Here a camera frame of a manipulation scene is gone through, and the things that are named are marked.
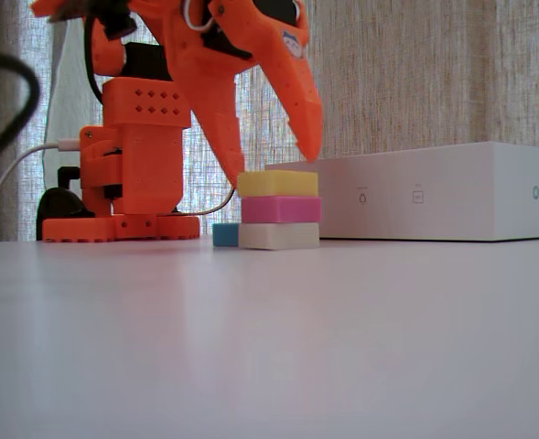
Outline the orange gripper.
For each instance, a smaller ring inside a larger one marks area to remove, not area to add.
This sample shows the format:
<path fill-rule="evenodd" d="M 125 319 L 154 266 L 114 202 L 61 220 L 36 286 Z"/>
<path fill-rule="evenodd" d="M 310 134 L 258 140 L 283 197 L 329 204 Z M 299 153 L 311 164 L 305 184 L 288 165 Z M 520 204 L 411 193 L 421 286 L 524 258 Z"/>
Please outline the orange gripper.
<path fill-rule="evenodd" d="M 167 69 L 230 182 L 244 171 L 235 76 L 252 67 L 252 56 L 288 115 L 299 151 L 308 162 L 318 158 L 323 110 L 306 57 L 302 1 L 293 3 L 293 26 L 253 1 L 132 1 L 130 7 L 163 46 Z"/>

